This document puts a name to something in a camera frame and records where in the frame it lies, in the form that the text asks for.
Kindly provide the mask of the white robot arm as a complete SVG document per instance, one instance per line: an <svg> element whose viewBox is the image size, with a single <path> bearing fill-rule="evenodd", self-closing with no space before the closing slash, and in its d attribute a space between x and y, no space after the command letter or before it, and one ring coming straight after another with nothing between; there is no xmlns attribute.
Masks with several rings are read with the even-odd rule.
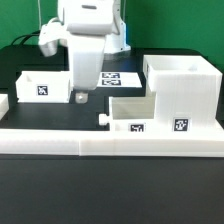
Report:
<svg viewBox="0 0 224 224"><path fill-rule="evenodd" d="M104 57L128 52L121 0L58 0L57 14L41 28L38 45L45 57L68 48L69 71L75 101L86 103L95 90Z"/></svg>

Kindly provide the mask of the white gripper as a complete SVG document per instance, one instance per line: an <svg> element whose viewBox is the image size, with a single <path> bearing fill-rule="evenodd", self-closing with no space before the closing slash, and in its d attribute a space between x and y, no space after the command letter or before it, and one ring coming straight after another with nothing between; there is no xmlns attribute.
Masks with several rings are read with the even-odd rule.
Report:
<svg viewBox="0 0 224 224"><path fill-rule="evenodd" d="M57 17L41 28L38 45L45 57L57 53L59 42L68 48L77 103L86 103L86 91L97 87L106 37L116 24L114 0L58 0Z"/></svg>

